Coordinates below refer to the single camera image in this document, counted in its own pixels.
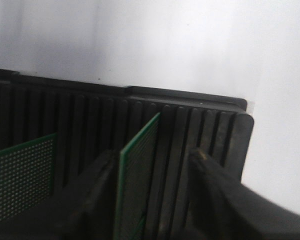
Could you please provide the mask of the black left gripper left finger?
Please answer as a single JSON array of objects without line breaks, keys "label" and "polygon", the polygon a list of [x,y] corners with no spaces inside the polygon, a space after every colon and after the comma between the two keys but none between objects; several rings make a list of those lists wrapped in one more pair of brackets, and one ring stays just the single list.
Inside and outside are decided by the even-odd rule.
[{"label": "black left gripper left finger", "polygon": [[36,235],[49,240],[110,240],[118,152],[101,153],[78,178],[40,207]]}]

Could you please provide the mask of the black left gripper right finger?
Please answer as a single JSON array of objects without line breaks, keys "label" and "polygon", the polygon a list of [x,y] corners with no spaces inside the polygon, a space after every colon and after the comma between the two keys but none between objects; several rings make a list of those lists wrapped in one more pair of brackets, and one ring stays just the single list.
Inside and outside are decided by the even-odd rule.
[{"label": "black left gripper right finger", "polygon": [[300,215],[263,198],[200,149],[188,154],[191,225],[210,240],[300,240]]}]

